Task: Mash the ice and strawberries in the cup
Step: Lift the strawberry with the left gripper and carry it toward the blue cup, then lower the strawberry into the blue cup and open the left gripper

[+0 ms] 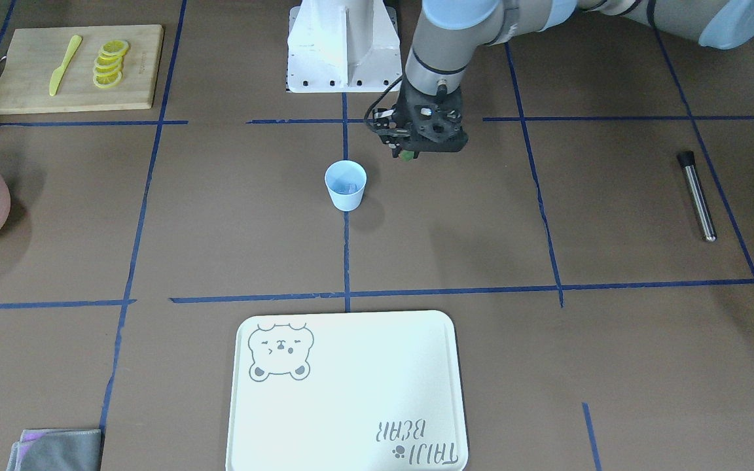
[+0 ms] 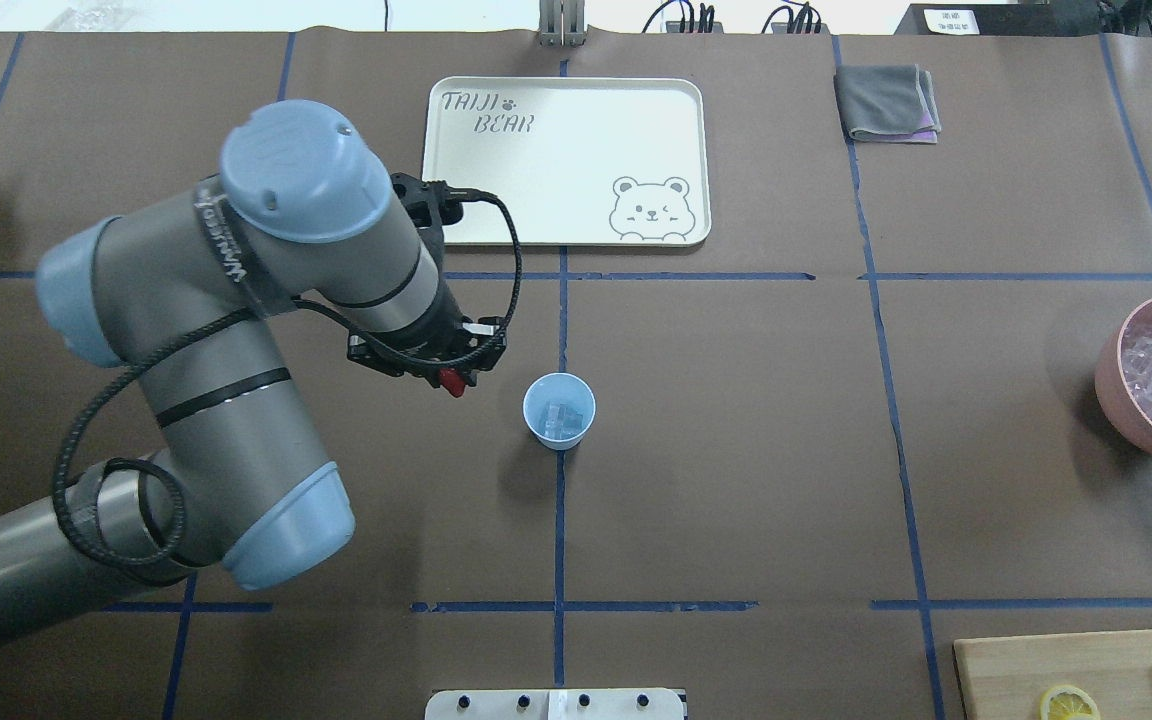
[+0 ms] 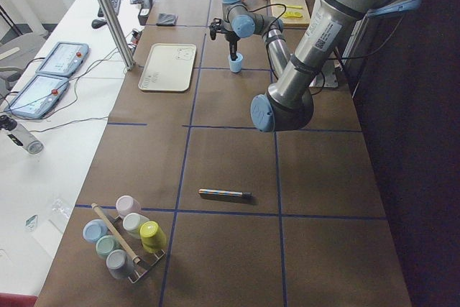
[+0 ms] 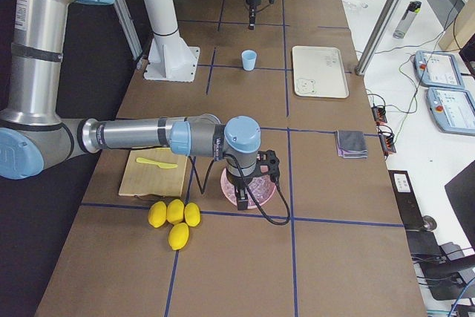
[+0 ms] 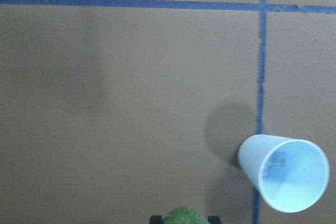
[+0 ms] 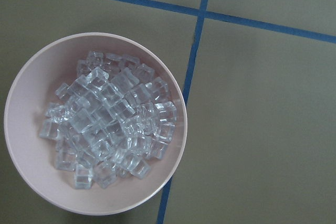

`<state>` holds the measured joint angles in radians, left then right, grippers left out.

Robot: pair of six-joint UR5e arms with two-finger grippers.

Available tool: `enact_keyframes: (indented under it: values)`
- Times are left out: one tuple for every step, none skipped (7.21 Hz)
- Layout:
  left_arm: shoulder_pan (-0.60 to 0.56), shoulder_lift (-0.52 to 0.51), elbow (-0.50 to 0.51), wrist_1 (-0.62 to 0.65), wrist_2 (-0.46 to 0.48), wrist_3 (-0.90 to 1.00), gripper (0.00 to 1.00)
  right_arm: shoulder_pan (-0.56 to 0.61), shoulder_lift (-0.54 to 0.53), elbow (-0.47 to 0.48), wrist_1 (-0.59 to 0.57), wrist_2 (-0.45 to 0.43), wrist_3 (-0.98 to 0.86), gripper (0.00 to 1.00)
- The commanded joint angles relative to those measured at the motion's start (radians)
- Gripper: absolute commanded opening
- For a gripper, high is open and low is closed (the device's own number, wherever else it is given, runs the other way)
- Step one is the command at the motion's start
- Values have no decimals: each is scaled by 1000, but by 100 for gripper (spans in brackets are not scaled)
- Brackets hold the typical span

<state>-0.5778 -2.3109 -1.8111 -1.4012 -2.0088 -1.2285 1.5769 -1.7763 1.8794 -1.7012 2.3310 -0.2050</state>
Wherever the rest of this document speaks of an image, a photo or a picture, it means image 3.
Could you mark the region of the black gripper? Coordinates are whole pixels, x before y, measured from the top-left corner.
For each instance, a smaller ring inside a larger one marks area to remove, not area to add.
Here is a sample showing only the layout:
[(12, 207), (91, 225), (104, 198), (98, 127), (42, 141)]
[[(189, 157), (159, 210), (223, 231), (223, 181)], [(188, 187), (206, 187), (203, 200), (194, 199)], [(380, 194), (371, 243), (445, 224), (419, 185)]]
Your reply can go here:
[(230, 60), (236, 60), (238, 58), (237, 42), (240, 40), (240, 37), (233, 30), (226, 28), (226, 23), (223, 19), (213, 18), (212, 22), (209, 24), (209, 34), (211, 40), (215, 40), (217, 34), (223, 34), (226, 41), (229, 42)]

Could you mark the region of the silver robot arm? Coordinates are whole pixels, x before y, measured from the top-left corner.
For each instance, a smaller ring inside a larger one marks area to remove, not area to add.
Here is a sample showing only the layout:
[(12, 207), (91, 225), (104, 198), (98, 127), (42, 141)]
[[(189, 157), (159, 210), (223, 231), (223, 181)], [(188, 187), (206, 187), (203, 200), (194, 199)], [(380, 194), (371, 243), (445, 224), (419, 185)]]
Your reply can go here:
[(310, 24), (295, 49), (289, 52), (277, 17), (250, 12), (242, 0), (222, 0), (223, 16), (214, 19), (210, 35), (225, 35), (229, 42), (229, 64), (236, 67), (242, 59), (238, 40), (261, 35), (277, 81), (267, 92), (255, 96), (250, 113), (261, 132), (303, 128), (313, 115), (313, 98), (308, 90), (321, 73), (332, 50), (346, 31), (364, 16), (404, 14), (417, 9), (422, 0), (317, 0)]

